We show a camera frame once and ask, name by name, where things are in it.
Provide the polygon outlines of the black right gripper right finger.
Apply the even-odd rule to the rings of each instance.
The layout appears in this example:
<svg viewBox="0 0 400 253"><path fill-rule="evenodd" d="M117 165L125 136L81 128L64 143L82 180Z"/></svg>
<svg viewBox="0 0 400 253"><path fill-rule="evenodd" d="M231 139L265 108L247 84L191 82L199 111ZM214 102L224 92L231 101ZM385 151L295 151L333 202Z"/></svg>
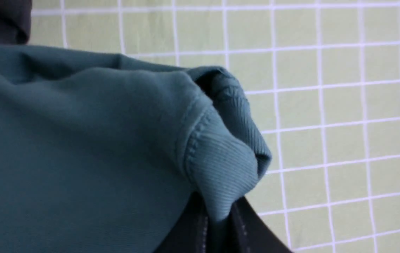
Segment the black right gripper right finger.
<svg viewBox="0 0 400 253"><path fill-rule="evenodd" d="M245 197L232 204L229 214L231 253L291 253L266 226Z"/></svg>

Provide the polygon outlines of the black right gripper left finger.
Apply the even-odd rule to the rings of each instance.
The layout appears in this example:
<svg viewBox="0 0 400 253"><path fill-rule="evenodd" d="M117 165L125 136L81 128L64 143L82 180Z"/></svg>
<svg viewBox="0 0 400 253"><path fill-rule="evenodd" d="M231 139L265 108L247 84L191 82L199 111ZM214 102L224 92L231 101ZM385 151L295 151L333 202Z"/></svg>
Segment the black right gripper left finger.
<svg viewBox="0 0 400 253"><path fill-rule="evenodd" d="M182 214L156 248L155 253L206 253L208 251L209 217L203 198L197 192L190 199Z"/></svg>

